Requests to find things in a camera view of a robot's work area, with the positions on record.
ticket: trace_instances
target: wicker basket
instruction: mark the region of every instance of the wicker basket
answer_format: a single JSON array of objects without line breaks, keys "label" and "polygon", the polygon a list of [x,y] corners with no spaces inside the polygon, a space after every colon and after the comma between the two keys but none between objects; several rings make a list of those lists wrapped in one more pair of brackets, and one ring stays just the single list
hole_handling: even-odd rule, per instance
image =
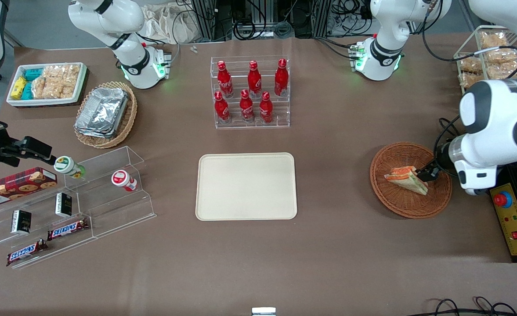
[{"label": "wicker basket", "polygon": [[391,211],[407,218],[429,218],[441,212],[452,196],[449,175],[440,172],[437,180],[428,182],[426,196],[397,186],[384,177],[392,168],[422,168],[432,159],[428,148],[409,142],[390,144],[379,150],[369,168],[369,180],[379,200]]},{"label": "wicker basket", "polygon": [[[94,148],[104,149],[116,146],[117,144],[123,142],[123,140],[125,140],[127,135],[130,133],[131,128],[134,126],[135,115],[137,114],[137,100],[135,100],[134,92],[131,90],[131,88],[122,82],[107,82],[99,85],[98,88],[121,88],[126,91],[129,96],[126,104],[126,110],[118,127],[118,134],[114,138],[86,136],[75,130],[75,134],[81,143],[88,146],[93,146]],[[91,92],[88,92],[88,95],[83,99],[81,107],[78,110],[77,117],[81,114],[81,111],[84,108],[84,104],[86,103],[86,100],[88,100],[88,97],[92,91],[94,91],[94,89],[91,90]]]}]

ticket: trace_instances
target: yellow snack box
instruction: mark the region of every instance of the yellow snack box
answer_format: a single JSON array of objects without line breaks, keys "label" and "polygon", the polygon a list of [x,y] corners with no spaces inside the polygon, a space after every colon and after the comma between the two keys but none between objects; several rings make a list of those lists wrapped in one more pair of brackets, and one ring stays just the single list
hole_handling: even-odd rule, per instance
[{"label": "yellow snack box", "polygon": [[24,77],[21,76],[14,83],[14,88],[11,90],[11,98],[13,98],[14,100],[20,100],[25,86],[26,86],[26,79],[24,79]]}]

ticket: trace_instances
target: red bottle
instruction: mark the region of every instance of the red bottle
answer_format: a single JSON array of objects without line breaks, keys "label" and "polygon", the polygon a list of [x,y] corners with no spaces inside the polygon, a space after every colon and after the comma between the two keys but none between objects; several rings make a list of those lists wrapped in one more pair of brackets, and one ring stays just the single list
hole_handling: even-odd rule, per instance
[{"label": "red bottle", "polygon": [[227,67],[225,66],[224,61],[217,62],[217,68],[220,71],[217,74],[217,80],[220,83],[220,89],[225,98],[233,97],[233,81],[231,79],[231,74],[228,72]]},{"label": "red bottle", "polygon": [[274,93],[279,97],[288,96],[288,81],[290,76],[286,66],[288,66],[287,60],[284,58],[278,60],[278,70],[276,70],[276,75],[274,76]]},{"label": "red bottle", "polygon": [[251,60],[249,63],[249,90],[250,90],[250,98],[257,99],[260,98],[260,93],[262,92],[262,76],[260,72],[258,72],[258,63],[256,60]]},{"label": "red bottle", "polygon": [[249,99],[248,90],[243,89],[241,91],[241,102],[239,105],[241,106],[242,120],[246,123],[254,122],[253,101]]},{"label": "red bottle", "polygon": [[272,110],[274,106],[270,101],[270,94],[268,91],[262,92],[262,101],[260,102],[260,118],[264,124],[272,122]]},{"label": "red bottle", "polygon": [[229,124],[231,122],[231,114],[229,114],[229,106],[223,99],[221,92],[215,93],[216,113],[220,124]]}]

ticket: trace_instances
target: brown tablecloth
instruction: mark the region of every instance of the brown tablecloth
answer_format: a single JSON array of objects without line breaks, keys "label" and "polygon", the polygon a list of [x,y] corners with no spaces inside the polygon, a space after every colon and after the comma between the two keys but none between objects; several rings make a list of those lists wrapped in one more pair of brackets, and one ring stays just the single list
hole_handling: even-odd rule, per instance
[{"label": "brown tablecloth", "polygon": [[[466,36],[429,42],[451,56]],[[352,73],[345,58],[314,40],[197,46],[198,54],[182,47],[170,80],[134,91],[139,112],[123,145],[146,160],[143,186],[158,216],[23,270],[6,268],[0,248],[0,315],[248,315],[252,307],[275,306],[279,315],[397,316],[433,310],[434,298],[473,308],[475,295],[517,309],[517,264],[507,263],[489,198],[467,196],[454,182],[441,214],[406,220],[370,187],[377,150],[401,140],[430,147],[437,119],[457,114],[457,73],[433,59],[419,36],[384,82]],[[215,130],[210,58],[266,54],[292,59],[292,126]],[[18,48],[16,56],[16,65],[84,62],[87,90],[124,81],[108,49]],[[34,136],[54,154],[81,161],[104,150],[78,142],[76,111],[4,104],[0,119],[11,136]],[[293,154],[293,220],[196,219],[198,160],[238,152]],[[0,176],[14,171],[0,166]]]}]

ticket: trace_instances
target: snickers bar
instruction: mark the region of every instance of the snickers bar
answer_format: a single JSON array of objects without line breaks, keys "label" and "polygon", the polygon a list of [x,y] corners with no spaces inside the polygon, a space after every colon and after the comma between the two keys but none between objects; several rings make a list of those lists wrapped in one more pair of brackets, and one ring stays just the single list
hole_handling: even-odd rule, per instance
[{"label": "snickers bar", "polygon": [[31,256],[32,254],[35,254],[36,252],[45,249],[47,249],[47,244],[45,240],[40,239],[28,247],[22,248],[21,250],[8,254],[7,266],[9,266],[12,262],[16,262],[20,259],[26,258],[27,256]]},{"label": "snickers bar", "polygon": [[57,237],[61,237],[66,234],[76,232],[77,230],[85,230],[87,228],[88,228],[88,222],[85,217],[82,220],[78,220],[77,222],[65,225],[63,227],[59,227],[56,230],[48,230],[47,240],[50,241]]}]

